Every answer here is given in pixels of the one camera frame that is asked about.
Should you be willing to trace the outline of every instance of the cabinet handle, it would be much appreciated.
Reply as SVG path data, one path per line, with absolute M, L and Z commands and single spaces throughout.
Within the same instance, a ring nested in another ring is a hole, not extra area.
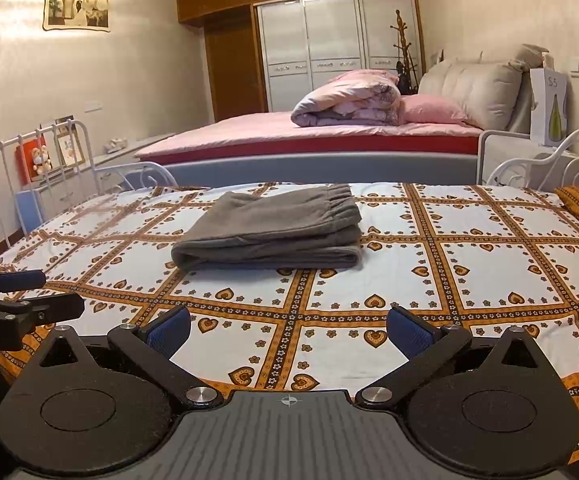
M 70 197 L 71 197 L 71 196 L 74 196 L 74 192 L 73 192 L 73 191 L 70 191 L 69 193 L 67 193 L 67 195 L 62 196 L 62 197 L 59 198 L 58 200 L 59 200 L 60 202 L 67 202 L 68 200 L 70 200 Z

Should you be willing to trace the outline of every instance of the round black disc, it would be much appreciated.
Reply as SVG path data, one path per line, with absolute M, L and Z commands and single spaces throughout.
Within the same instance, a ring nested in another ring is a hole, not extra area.
M 558 384 L 522 367 L 474 370 L 432 381 L 412 397 L 407 424 L 436 460 L 476 476 L 539 474 L 567 463 L 577 413 Z
M 0 441 L 24 465 L 54 475 L 100 474 L 136 462 L 166 436 L 170 406 L 157 386 L 102 368 L 70 368 L 47 368 L 42 381 L 11 392 L 0 407 Z

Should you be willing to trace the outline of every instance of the gray bed frame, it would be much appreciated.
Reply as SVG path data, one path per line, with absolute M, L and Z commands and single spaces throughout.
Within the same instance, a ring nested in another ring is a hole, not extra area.
M 524 73 L 506 131 L 529 133 L 531 82 Z M 432 152 L 286 153 L 169 164 L 180 186 L 223 187 L 251 182 L 415 182 L 476 184 L 477 155 Z

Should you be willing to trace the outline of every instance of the gray ribbed plate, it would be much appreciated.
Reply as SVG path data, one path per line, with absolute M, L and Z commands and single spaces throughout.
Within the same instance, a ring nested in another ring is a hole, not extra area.
M 103 443 L 113 446 L 114 442 Z M 11 480 L 36 477 L 17 472 Z M 387 413 L 343 392 L 236 392 L 183 417 L 172 437 L 113 480 L 459 480 L 419 453 Z M 554 472 L 543 480 L 565 480 Z

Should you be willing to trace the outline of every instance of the green bottle image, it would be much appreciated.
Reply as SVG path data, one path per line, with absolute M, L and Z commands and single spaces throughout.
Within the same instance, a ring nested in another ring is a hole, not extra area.
M 561 142 L 563 140 L 563 127 L 561 124 L 561 113 L 558 110 L 558 98 L 554 94 L 554 106 L 549 118 L 549 140 L 552 142 Z

